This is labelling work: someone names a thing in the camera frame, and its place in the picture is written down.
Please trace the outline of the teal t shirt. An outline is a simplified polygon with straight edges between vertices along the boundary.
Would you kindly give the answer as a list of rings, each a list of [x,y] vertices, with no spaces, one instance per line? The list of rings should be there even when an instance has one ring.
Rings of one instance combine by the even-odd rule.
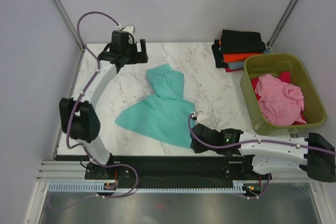
[[[184,75],[166,63],[146,71],[154,94],[125,109],[115,123],[160,142],[189,148],[188,117],[195,104],[184,99]]]

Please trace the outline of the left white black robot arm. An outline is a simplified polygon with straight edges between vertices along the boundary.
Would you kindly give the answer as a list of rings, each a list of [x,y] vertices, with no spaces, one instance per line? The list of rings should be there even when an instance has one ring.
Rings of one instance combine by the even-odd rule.
[[[86,85],[71,98],[62,98],[59,102],[67,148],[82,147],[91,162],[98,165],[97,173],[103,178],[114,175],[115,165],[109,162],[112,155],[99,136],[101,123],[95,108],[107,85],[122,67],[148,61],[145,39],[136,41],[134,35],[132,25],[113,31],[110,43],[99,55],[94,55],[97,66]]]

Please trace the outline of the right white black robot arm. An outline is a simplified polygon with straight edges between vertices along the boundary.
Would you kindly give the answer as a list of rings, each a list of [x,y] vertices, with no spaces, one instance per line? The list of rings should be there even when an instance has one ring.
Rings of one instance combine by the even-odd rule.
[[[248,179],[257,174],[306,173],[319,182],[335,182],[335,148],[322,135],[277,138],[237,129],[217,131],[203,124],[189,127],[194,153],[213,151],[225,157],[242,156],[240,166]]]

